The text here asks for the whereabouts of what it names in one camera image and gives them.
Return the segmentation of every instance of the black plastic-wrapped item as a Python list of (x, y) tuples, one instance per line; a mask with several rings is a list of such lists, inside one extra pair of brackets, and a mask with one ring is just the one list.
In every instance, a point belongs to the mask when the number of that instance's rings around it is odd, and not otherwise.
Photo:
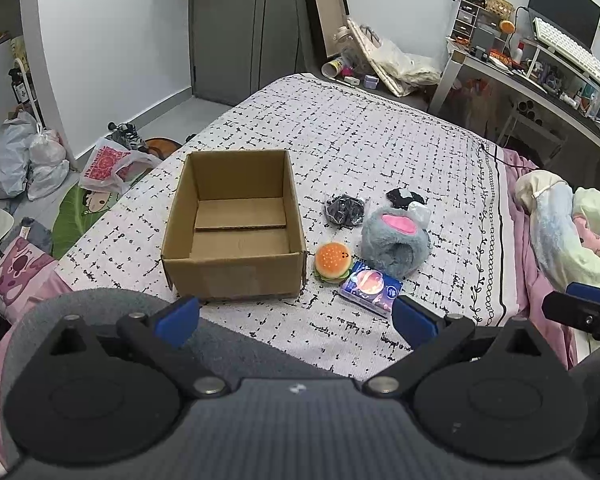
[(365, 219), (365, 203), (347, 194), (331, 195), (324, 201), (324, 214), (333, 224), (356, 227)]

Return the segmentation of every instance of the black disc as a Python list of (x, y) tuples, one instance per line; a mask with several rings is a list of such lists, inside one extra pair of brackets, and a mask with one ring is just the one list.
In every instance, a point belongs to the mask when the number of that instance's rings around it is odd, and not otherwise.
[(179, 413), (163, 374), (116, 358), (55, 356), (20, 376), (4, 418), (13, 440), (42, 462), (100, 464), (159, 440)]
[(540, 460), (571, 447), (586, 417), (582, 394), (554, 371), (520, 354), (452, 365), (422, 381), (414, 411), (433, 439), (461, 454)]

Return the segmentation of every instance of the black cable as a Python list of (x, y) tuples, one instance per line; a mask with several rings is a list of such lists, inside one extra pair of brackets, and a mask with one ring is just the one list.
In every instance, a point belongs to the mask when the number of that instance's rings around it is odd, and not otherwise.
[(505, 166), (508, 166), (509, 168), (522, 168), (523, 170), (533, 171), (528, 166), (516, 166), (515, 164), (509, 164), (508, 162), (505, 162), (504, 160), (497, 158), (497, 156), (495, 156), (493, 153), (491, 153), (489, 150), (487, 150), (487, 148), (484, 146), (483, 143), (480, 143), (480, 147), (484, 150), (485, 153), (487, 153), (487, 155), (491, 155), (498, 162), (501, 162), (502, 164), (504, 164)]
[(507, 38), (507, 46), (509, 47), (509, 56), (513, 57), (511, 54), (511, 36), (513, 36), (516, 31), (518, 30), (518, 11), (520, 9), (525, 9), (526, 12), (529, 12), (529, 9), (527, 9), (525, 6), (520, 5), (517, 9), (516, 9), (516, 15), (513, 18), (513, 32), (511, 32), (511, 34), (509, 34), (509, 37)]

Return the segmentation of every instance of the pink oval patch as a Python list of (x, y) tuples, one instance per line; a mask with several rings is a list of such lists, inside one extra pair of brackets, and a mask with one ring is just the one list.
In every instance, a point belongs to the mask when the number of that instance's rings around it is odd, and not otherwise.
[(382, 215), (382, 221), (389, 227), (406, 235), (416, 234), (417, 226), (415, 222), (406, 216)]

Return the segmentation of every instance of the white patterned blanket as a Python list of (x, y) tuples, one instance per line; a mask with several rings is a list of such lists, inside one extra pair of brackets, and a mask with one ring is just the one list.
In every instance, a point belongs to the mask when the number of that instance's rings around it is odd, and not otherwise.
[[(115, 286), (172, 301), (160, 247), (185, 155), (267, 148), (291, 152), (309, 269), (320, 243), (359, 243), (360, 228), (327, 224), (327, 193), (378, 206), (389, 190), (407, 187), (432, 209), (432, 253), (403, 293), (438, 314), (458, 312), (479, 324), (501, 325), (517, 312), (505, 168), (493, 156), (502, 158), (502, 150), (414, 108), (308, 75), (275, 81), (210, 124), (86, 232), (61, 259), (59, 275), (74, 290)], [(201, 316), (359, 379), (410, 350), (389, 321), (312, 275), (296, 300), (212, 302)]]

